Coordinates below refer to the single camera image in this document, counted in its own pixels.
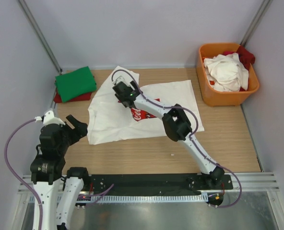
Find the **green cloth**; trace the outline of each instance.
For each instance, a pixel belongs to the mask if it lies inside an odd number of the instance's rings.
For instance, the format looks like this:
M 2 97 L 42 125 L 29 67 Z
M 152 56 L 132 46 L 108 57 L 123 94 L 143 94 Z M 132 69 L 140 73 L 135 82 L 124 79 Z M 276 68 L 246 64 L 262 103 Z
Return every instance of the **green cloth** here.
M 88 66 L 56 76 L 56 87 L 62 102 L 96 90 L 96 82 Z

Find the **wooden table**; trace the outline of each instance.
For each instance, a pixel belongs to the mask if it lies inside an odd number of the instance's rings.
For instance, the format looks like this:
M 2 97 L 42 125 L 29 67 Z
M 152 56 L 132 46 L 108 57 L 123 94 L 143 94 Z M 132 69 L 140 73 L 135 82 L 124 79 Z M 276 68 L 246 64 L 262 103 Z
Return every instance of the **wooden table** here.
M 260 172 L 256 153 L 240 106 L 209 107 L 201 98 L 195 69 L 132 69 L 140 74 L 140 86 L 172 81 L 192 81 L 204 132 L 196 134 L 219 164 L 235 172 Z M 112 70 L 93 70 L 100 87 Z M 89 122 L 91 101 L 58 104 L 61 119 L 69 114 Z M 183 146 L 167 137 L 122 140 L 89 145 L 87 137 L 71 146 L 65 156 L 65 173 L 72 166 L 91 174 L 199 173 Z

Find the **white wall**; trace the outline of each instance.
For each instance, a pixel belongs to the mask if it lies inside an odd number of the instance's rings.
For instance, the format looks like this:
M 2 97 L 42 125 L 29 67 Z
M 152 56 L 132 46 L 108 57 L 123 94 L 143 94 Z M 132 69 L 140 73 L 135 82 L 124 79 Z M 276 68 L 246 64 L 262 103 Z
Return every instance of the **white wall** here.
M 4 163 L 9 134 L 50 106 L 57 75 L 15 0 L 0 0 L 0 230 L 10 229 L 18 181 Z M 35 156 L 40 125 L 30 124 L 9 145 L 9 160 L 22 175 Z
M 260 161 L 284 195 L 284 0 L 273 1 L 252 39 L 260 90 L 243 104 Z
M 26 0 L 63 68 L 194 66 L 240 42 L 261 0 Z

